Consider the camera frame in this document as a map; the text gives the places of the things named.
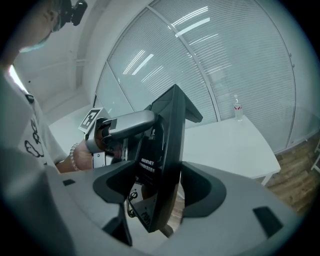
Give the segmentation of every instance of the person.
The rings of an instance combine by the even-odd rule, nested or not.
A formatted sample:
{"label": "person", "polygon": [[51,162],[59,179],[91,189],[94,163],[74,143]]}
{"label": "person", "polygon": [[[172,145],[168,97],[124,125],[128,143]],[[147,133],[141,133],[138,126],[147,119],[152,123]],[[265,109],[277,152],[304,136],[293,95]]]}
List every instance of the person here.
{"label": "person", "polygon": [[66,155],[48,125],[36,99],[22,91],[9,75],[9,69],[20,52],[41,47],[52,32],[61,29],[63,0],[40,0],[18,24],[0,56],[0,97],[5,111],[2,115],[0,145],[32,156],[40,166],[56,167],[60,173],[92,169],[92,154],[81,141]]}

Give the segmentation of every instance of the white t-shirt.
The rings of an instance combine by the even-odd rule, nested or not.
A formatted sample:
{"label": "white t-shirt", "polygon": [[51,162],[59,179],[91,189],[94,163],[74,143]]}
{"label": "white t-shirt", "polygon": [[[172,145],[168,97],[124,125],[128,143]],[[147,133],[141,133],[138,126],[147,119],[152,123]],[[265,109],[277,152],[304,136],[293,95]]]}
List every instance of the white t-shirt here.
{"label": "white t-shirt", "polygon": [[41,167],[56,167],[55,164],[63,161],[67,155],[46,124],[36,99],[24,93],[9,75],[5,78],[1,76],[0,86],[0,147],[18,149],[31,155]]}

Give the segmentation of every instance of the silver bracelet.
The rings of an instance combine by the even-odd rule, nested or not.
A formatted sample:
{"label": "silver bracelet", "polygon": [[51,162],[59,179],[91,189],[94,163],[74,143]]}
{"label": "silver bracelet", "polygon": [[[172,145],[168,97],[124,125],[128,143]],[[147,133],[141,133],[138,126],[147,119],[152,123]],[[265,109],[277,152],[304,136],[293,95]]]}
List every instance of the silver bracelet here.
{"label": "silver bracelet", "polygon": [[74,151],[76,149],[76,146],[78,146],[79,143],[76,143],[72,146],[71,150],[70,150],[70,158],[71,158],[71,163],[73,168],[78,172],[80,171],[80,169],[76,166],[76,162],[75,162],[75,158],[74,158]]}

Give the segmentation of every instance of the white table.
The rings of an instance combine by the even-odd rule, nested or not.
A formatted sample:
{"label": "white table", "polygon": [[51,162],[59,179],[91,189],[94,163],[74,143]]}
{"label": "white table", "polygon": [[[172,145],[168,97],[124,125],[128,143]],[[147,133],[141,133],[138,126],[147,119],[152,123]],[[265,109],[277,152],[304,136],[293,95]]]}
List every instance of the white table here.
{"label": "white table", "polygon": [[252,124],[228,119],[185,130],[183,161],[214,167],[252,179],[271,176],[280,165],[270,146]]}

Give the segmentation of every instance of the plastic water bottle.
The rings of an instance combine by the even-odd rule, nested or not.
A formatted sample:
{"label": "plastic water bottle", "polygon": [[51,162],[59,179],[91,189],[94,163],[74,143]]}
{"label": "plastic water bottle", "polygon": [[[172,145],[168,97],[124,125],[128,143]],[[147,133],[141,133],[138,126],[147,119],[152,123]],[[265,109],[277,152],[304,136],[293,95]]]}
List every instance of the plastic water bottle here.
{"label": "plastic water bottle", "polygon": [[236,120],[242,120],[243,117],[243,112],[242,112],[242,105],[238,100],[238,95],[234,95],[235,101],[233,104],[233,110],[234,110],[234,115]]}

